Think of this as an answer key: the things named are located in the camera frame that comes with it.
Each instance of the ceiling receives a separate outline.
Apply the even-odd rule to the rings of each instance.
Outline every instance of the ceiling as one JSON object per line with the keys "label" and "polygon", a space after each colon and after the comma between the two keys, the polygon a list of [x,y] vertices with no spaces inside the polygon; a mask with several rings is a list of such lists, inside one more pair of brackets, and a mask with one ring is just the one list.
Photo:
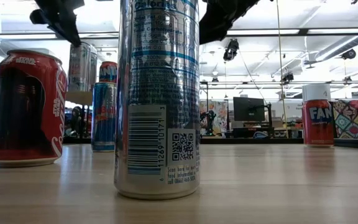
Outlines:
{"label": "ceiling", "polygon": [[[278,13],[281,28],[320,28],[320,27],[358,27],[358,3],[352,5],[352,0],[279,0]],[[85,7],[76,10],[77,26],[80,32],[118,31],[119,1],[85,0]],[[206,4],[200,4],[200,15],[206,10]],[[46,26],[33,25],[29,14],[37,9],[35,1],[30,0],[0,0],[0,33],[19,32],[49,32]],[[233,29],[277,29],[278,15],[276,1],[260,0],[242,18],[238,19]],[[305,60],[311,60],[313,55],[345,36],[310,36],[282,37],[281,47],[278,37],[239,37],[240,53],[234,60],[223,60],[225,46],[230,41],[212,42],[200,47],[200,80],[211,81],[214,70],[220,82],[237,81],[272,81],[280,80],[282,65],[288,65],[284,72],[291,71],[297,81],[342,80],[347,75],[353,75],[358,80],[358,46],[354,48],[357,57],[352,60],[332,58],[325,62],[313,64],[312,69],[306,69]],[[117,57],[118,40],[87,40],[95,45],[100,55]],[[9,41],[1,42],[0,47],[7,48],[46,48],[57,57],[67,58],[70,44],[63,40],[43,41]],[[211,90],[210,94],[220,96],[239,94],[239,87],[228,85],[229,91]],[[277,90],[268,90],[266,95],[274,95]]]}

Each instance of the red can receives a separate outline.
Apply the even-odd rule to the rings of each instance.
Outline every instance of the red can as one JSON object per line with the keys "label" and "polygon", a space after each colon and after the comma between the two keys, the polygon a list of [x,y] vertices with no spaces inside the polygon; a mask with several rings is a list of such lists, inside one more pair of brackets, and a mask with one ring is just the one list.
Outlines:
{"label": "red can", "polygon": [[51,164],[62,155],[66,90],[56,57],[8,52],[0,63],[0,166]]}
{"label": "red can", "polygon": [[309,146],[333,146],[333,111],[328,100],[310,100],[302,109],[303,139]]}
{"label": "red can", "polygon": [[116,62],[102,62],[99,69],[99,82],[117,83]]}

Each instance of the wooden table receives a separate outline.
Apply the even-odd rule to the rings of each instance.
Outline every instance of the wooden table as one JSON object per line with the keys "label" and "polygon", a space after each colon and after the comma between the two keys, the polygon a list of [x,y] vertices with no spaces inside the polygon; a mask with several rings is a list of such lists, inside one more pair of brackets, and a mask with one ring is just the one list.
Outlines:
{"label": "wooden table", "polygon": [[0,169],[0,223],[358,224],[358,149],[202,145],[188,197],[117,194],[113,153],[65,146],[53,165]]}

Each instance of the coca-cola can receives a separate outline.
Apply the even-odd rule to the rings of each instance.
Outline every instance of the coca-cola can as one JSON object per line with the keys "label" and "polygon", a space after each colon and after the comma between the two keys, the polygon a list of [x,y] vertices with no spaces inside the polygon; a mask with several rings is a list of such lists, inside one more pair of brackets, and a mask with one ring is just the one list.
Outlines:
{"label": "coca-cola can", "polygon": [[62,155],[67,77],[62,62],[11,50],[0,63],[0,166],[51,164]]}

